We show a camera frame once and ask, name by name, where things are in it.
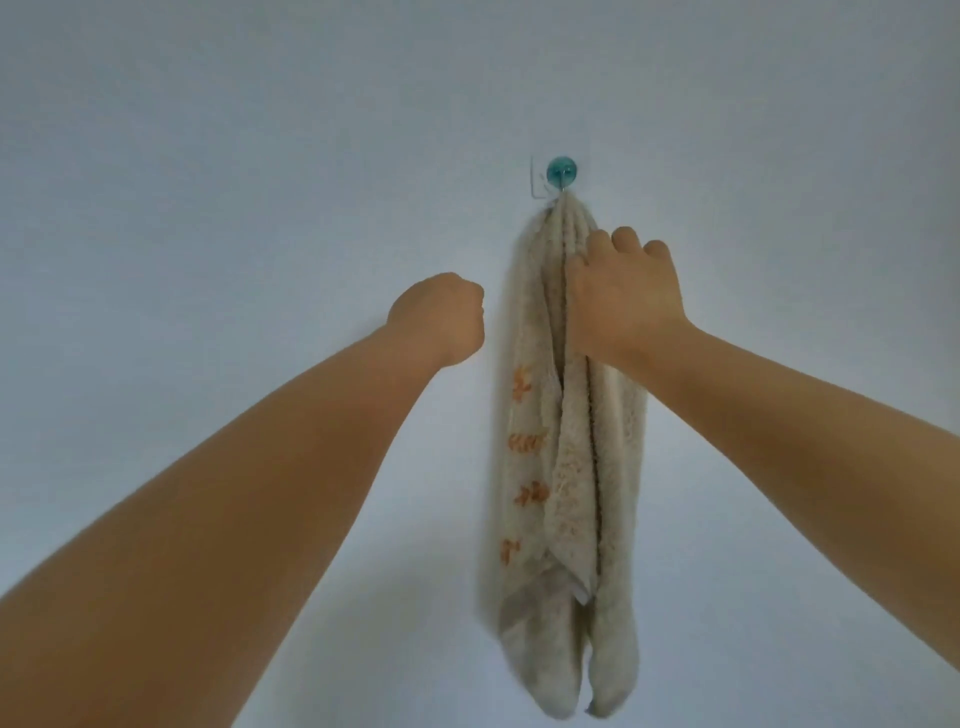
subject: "person's right arm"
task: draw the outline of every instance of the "person's right arm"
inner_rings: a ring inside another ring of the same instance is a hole
[[[629,228],[594,233],[568,280],[577,351],[645,386],[960,668],[960,438],[700,331],[667,247]]]

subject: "forearm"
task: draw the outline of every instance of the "forearm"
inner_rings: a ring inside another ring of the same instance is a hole
[[[960,667],[960,439],[678,326],[621,368]]]
[[[437,364],[381,329],[292,380],[0,601],[11,725],[229,725]]]

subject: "blue disc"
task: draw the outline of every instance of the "blue disc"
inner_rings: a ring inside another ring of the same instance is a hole
[[[556,157],[546,165],[546,180],[557,189],[566,189],[577,179],[577,163],[570,157]]]

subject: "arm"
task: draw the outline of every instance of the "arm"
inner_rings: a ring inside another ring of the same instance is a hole
[[[666,246],[629,228],[592,235],[569,280],[573,346],[647,387],[960,668],[960,438],[703,333]]]
[[[418,283],[29,574],[0,600],[4,724],[230,725],[482,299]]]

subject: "beige towel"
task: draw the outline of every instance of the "beige towel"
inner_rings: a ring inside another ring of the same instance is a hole
[[[646,393],[566,345],[564,263],[595,229],[565,192],[522,242],[516,296],[499,633],[553,717],[576,711],[586,640],[595,716],[622,705],[639,666],[631,561]]]

